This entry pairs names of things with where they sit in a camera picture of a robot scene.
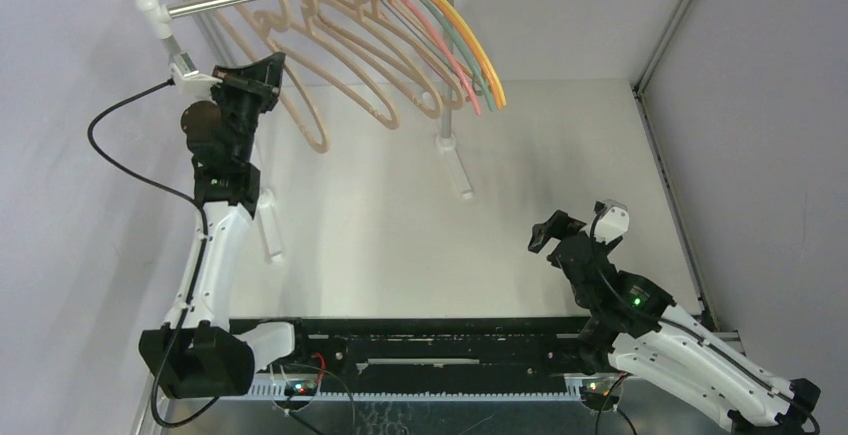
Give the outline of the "pink wire hanger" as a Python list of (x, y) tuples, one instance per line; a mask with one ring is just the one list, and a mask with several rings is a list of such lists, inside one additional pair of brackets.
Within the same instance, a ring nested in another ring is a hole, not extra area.
[[(455, 71), (448, 65), (447, 57), (454, 55), (455, 61), (452, 61), (453, 66), (457, 62), (465, 64), (460, 50), (454, 47), (453, 42), (447, 37), (447, 32), (442, 29), (440, 23), (431, 16), (431, 12), (420, 3), (420, 0), (387, 0), (384, 3), (389, 12), (397, 15), (402, 21), (407, 21), (413, 24), (413, 32), (423, 36), (422, 43), (431, 49), (441, 60), (442, 65), (448, 68), (453, 75), (459, 80), (460, 87), (457, 89), (459, 93), (458, 107), (462, 107), (464, 103), (472, 102), (466, 98), (464, 90), (464, 82), (461, 82)], [(485, 101), (482, 96), (478, 96), (479, 104)]]

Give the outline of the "rack post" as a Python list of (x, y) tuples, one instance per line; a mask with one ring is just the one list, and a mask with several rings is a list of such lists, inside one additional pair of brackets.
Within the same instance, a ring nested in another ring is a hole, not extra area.
[(469, 201), (474, 198), (474, 190), (460, 158), (457, 139), (452, 131), (452, 122), (453, 112), (451, 109), (446, 109), (441, 118), (439, 135), (436, 141), (456, 192), (461, 200)]
[[(144, 15), (155, 36), (165, 47), (170, 59), (171, 55), (186, 51), (181, 48), (173, 34), (170, 26), (172, 20), (167, 15), (164, 6), (158, 0), (135, 0), (136, 9)], [(258, 196), (257, 219), (259, 220), (268, 261), (271, 264), (282, 264), (285, 259), (284, 245), (281, 230), (273, 211), (275, 205), (274, 193), (268, 185), (262, 184)]]

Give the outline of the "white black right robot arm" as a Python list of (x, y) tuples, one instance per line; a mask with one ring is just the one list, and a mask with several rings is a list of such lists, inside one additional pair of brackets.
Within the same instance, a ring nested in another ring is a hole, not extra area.
[(615, 370), (689, 404), (730, 434), (803, 434), (821, 426), (820, 388), (757, 365), (703, 326), (651, 279), (609, 259), (629, 228), (622, 206), (599, 202), (591, 222), (557, 210), (531, 231), (528, 249), (557, 244), (547, 261), (590, 318), (571, 354), (587, 374)]

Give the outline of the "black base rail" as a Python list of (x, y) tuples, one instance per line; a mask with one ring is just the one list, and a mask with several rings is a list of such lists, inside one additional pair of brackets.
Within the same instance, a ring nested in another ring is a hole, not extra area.
[(616, 377), (580, 335), (585, 316), (293, 318), (294, 351), (263, 374), (314, 377), (357, 398), (564, 396), (578, 376)]

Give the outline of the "aluminium frame rail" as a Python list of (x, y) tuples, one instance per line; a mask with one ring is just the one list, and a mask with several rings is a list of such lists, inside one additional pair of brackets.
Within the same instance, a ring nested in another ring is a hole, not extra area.
[(720, 434), (722, 428), (693, 406), (638, 377), (617, 372), (585, 375), (566, 349), (573, 339), (539, 333), (441, 334), (427, 349), (454, 358), (414, 359), (416, 342), (357, 335), (308, 341), (298, 360), (280, 359), (255, 374), (243, 394), (148, 398), (147, 431), (188, 425), (225, 402), (266, 401), (302, 408), (311, 402), (528, 405), (566, 403), (592, 419), (584, 433), (608, 433), (619, 413), (633, 434)]

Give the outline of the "right rack post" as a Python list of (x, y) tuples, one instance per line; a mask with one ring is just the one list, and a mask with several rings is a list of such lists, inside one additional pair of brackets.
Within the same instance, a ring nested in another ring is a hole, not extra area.
[(436, 141), (456, 192), (461, 200), (469, 201), (474, 198), (474, 190), (460, 158), (457, 139), (452, 131), (452, 122), (453, 112), (451, 109), (446, 109), (441, 118), (439, 135)]

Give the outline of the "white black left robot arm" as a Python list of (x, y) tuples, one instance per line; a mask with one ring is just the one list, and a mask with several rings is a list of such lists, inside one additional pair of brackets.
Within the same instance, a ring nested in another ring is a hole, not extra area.
[(290, 322), (231, 330), (236, 258), (260, 198), (255, 134), (260, 116), (277, 105), (285, 61), (275, 52), (240, 67), (216, 66), (181, 114), (194, 178), (189, 200), (199, 211), (196, 239), (163, 325), (139, 340), (156, 385), (171, 399), (245, 395), (269, 364), (298, 372), (311, 362), (311, 343)]

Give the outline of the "left rack post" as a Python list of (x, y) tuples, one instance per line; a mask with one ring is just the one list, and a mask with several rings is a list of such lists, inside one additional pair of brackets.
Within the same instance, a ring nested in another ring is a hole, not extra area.
[[(155, 36), (165, 47), (170, 59), (171, 55), (186, 51), (181, 48), (173, 34), (170, 26), (172, 20), (167, 15), (164, 6), (158, 0), (135, 0), (136, 9), (144, 15)], [(268, 185), (262, 184), (258, 196), (257, 219), (259, 220), (268, 261), (271, 264), (282, 264), (285, 259), (284, 245), (281, 230), (273, 211), (275, 205), (274, 193)]]

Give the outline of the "orange wire hanger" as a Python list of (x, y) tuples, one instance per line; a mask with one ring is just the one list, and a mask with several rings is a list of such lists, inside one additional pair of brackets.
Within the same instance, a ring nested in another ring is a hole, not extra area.
[(450, 4), (447, 0), (430, 0), (430, 2), (441, 11), (441, 14), (449, 21), (451, 26), (458, 32), (461, 40), (470, 49), (473, 60), (480, 67), (483, 78), (483, 87), (488, 89), (493, 96), (495, 108), (505, 108), (507, 105), (507, 99), (502, 82), (494, 68), (494, 64), (491, 62), (488, 54), (469, 24), (454, 5)]

